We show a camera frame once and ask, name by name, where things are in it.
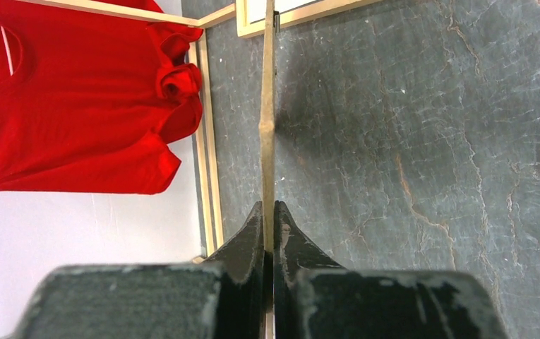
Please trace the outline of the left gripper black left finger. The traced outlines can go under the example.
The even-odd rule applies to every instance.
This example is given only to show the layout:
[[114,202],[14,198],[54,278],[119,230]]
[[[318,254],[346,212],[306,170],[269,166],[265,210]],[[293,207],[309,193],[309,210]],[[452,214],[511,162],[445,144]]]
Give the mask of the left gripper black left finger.
[[261,338],[262,206],[202,263],[62,266],[37,287],[16,338]]

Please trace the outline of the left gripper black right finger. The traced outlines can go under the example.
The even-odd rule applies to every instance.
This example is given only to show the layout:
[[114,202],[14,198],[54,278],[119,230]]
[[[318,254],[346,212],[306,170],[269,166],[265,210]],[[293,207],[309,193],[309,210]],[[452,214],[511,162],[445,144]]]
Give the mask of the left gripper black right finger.
[[505,338],[491,298],[449,270],[351,270],[274,211],[276,338]]

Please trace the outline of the brown backing board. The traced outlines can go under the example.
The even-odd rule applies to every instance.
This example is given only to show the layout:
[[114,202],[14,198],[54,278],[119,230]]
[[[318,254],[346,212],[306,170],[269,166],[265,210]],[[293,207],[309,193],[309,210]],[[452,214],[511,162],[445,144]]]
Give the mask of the brown backing board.
[[266,5],[263,74],[261,81],[260,138],[261,198],[263,208],[265,337],[275,337],[274,315],[274,203],[275,203],[275,33],[279,26],[274,1]]

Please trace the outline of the light wooden picture frame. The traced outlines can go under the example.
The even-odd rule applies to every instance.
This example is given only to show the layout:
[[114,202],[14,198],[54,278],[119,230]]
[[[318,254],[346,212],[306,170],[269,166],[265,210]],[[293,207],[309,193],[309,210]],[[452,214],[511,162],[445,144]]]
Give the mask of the light wooden picture frame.
[[[275,1],[280,27],[288,28],[311,20],[342,13],[380,0]],[[236,31],[242,38],[262,35],[267,1],[235,1]]]

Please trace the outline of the printed photo sheet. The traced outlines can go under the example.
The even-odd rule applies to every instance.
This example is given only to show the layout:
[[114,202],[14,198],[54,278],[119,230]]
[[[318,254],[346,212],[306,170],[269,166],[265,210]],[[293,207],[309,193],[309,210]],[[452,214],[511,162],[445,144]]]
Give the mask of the printed photo sheet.
[[[246,0],[246,19],[248,23],[265,19],[267,2],[267,0]],[[274,10],[285,13],[315,2],[315,0],[274,0]]]

